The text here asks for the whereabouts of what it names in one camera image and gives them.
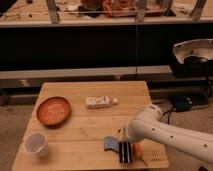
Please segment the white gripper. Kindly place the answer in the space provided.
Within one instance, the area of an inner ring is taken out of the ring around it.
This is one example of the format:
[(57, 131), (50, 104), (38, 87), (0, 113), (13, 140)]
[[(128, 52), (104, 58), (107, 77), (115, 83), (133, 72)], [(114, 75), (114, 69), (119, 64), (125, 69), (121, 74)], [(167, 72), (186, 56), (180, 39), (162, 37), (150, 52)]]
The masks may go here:
[[(120, 163), (132, 163), (132, 150), (131, 143), (138, 141), (138, 136), (133, 129), (128, 127), (122, 127), (118, 130), (116, 137), (119, 141), (119, 162)], [(124, 156), (124, 142), (126, 143), (126, 158)]]

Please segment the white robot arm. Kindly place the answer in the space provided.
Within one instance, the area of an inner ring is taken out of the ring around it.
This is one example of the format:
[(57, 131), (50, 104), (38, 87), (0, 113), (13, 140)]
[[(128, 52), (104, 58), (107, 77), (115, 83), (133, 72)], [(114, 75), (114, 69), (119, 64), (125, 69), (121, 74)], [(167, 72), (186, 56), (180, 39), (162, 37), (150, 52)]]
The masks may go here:
[(132, 143), (150, 139), (213, 164), (213, 134), (163, 123), (162, 116), (157, 105), (145, 106), (121, 128), (121, 139)]

